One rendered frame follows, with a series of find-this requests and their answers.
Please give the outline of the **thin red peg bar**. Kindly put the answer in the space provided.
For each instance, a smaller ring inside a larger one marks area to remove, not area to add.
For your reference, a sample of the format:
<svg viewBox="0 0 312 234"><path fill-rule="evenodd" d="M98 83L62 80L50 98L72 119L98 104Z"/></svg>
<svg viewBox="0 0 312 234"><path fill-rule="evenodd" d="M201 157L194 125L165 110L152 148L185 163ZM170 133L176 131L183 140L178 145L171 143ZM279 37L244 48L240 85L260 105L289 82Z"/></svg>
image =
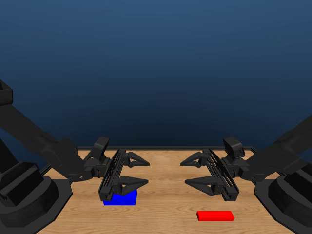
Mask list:
<svg viewBox="0 0 312 234"><path fill-rule="evenodd" d="M231 211L197 211L198 221L234 221Z"/></svg>

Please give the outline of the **blue hollow socket block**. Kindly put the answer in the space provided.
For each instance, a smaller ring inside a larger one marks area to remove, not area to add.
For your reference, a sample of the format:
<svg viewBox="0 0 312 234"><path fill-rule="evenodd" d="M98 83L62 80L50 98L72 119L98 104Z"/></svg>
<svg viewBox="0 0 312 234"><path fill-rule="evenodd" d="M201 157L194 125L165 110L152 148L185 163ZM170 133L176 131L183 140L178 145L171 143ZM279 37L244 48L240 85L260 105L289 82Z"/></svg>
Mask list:
<svg viewBox="0 0 312 234"><path fill-rule="evenodd" d="M110 201L103 201L106 206L135 206L137 201L137 190L134 190L127 195L113 194Z"/></svg>

